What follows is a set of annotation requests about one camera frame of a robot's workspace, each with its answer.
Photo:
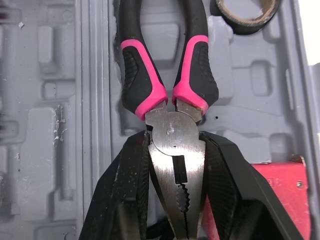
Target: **pliers handle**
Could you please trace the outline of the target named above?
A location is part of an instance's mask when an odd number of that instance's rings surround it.
[[[144,120],[145,114],[159,103],[168,103],[168,95],[142,35],[141,3],[142,0],[121,0],[118,32],[125,66],[122,104]],[[204,115],[219,97],[209,65],[206,12],[202,0],[183,0],[183,6],[185,42],[172,102],[180,99]]]

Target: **pliers jaw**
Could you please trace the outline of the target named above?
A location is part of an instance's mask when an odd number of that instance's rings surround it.
[[[192,106],[185,103],[185,108]],[[145,115],[152,126],[150,176],[177,240],[198,239],[204,207],[206,144],[195,121],[162,102]]]

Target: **black rubber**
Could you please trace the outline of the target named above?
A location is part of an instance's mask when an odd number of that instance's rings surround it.
[[[207,195],[220,240],[302,240],[267,180],[225,137],[205,141]]]
[[[140,41],[150,57],[141,32],[141,3],[142,0],[121,0],[118,32],[121,42],[130,39]],[[183,0],[182,5],[185,11],[186,23],[185,44],[174,86],[176,86],[181,79],[182,64],[188,41],[194,36],[208,36],[207,17],[202,0]],[[147,69],[136,48],[126,47],[123,49],[122,54],[125,65],[122,104],[126,109],[135,113],[137,107],[151,94],[153,86]],[[159,81],[163,85],[153,61],[152,64]],[[206,42],[198,42],[194,47],[189,81],[191,89],[203,98],[209,107],[218,100],[219,91],[210,69],[208,44]]]
[[[120,42],[135,39],[140,41],[149,55],[159,82],[163,85],[158,70],[145,44],[141,26],[140,10],[142,0],[121,0],[119,7],[118,32]],[[122,89],[122,104],[132,113],[151,94],[152,83],[144,62],[135,47],[126,47],[122,51],[125,66],[125,78]]]
[[[189,40],[192,37],[198,35],[208,37],[207,16],[202,0],[184,0],[183,7],[186,32],[184,48],[174,86],[176,86],[181,80],[185,50]],[[218,100],[219,90],[211,72],[208,51],[209,48],[206,42],[198,42],[194,46],[191,60],[189,84],[191,89],[198,96],[203,98],[210,107]]]
[[[276,14],[281,0],[260,0],[262,5],[262,15],[255,19],[244,19],[231,13],[224,0],[211,0],[210,10],[212,15],[220,15],[225,22],[233,29],[233,33],[238,35],[250,35],[258,32],[270,22]]]

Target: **black plastic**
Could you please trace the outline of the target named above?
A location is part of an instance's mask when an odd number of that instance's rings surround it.
[[[140,9],[142,0],[121,0],[119,7],[118,32],[120,42],[135,39],[140,41],[155,69],[159,82],[163,85],[158,70],[145,44],[140,26]],[[135,47],[126,47],[122,51],[125,66],[125,78],[122,89],[122,104],[136,112],[137,107],[151,94],[152,83],[144,62]]]
[[[220,240],[302,240],[267,180],[225,137],[201,132],[206,183]]]
[[[96,185],[79,240],[122,240],[125,232],[146,239],[149,144],[147,131],[127,139]]]
[[[198,35],[208,37],[208,23],[206,11],[202,0],[184,0],[185,12],[185,40],[184,49],[181,56],[180,66],[174,86],[181,80],[182,66],[185,57],[185,50],[189,40]],[[201,98],[203,98],[210,107],[219,98],[219,90],[217,83],[211,72],[208,54],[208,44],[206,42],[198,42],[194,46],[189,84],[191,89]]]
[[[265,4],[267,14],[255,19],[243,19],[231,14],[224,5],[224,0],[211,0],[210,11],[212,15],[222,16],[224,21],[233,29],[233,33],[238,35],[250,35],[258,32],[270,22],[276,14],[281,0],[260,0]]]

